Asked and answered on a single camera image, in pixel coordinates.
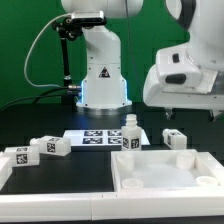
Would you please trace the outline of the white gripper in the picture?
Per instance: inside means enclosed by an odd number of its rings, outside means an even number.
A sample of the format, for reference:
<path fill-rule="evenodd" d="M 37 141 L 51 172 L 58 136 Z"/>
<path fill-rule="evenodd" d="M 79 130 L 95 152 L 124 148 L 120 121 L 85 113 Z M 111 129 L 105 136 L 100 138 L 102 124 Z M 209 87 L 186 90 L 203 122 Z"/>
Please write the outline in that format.
<path fill-rule="evenodd" d="M 224 113 L 224 74 L 195 64 L 187 45 L 160 49 L 143 89 L 147 106 L 164 107 L 166 118 L 173 108 L 211 110 L 211 117 Z"/>

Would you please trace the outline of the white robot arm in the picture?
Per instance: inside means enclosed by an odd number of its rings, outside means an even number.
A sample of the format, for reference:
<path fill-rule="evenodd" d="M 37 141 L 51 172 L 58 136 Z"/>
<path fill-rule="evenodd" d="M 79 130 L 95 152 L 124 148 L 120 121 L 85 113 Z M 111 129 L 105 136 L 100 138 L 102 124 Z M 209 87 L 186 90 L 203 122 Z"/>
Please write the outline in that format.
<path fill-rule="evenodd" d="M 84 34 L 87 75 L 79 107 L 116 110 L 128 105 L 121 76 L 120 39 L 105 28 L 109 18 L 137 15 L 144 0 L 61 0 Z M 190 40 L 161 49 L 143 89 L 148 106 L 224 112 L 224 0 L 165 0 L 169 14 Z"/>

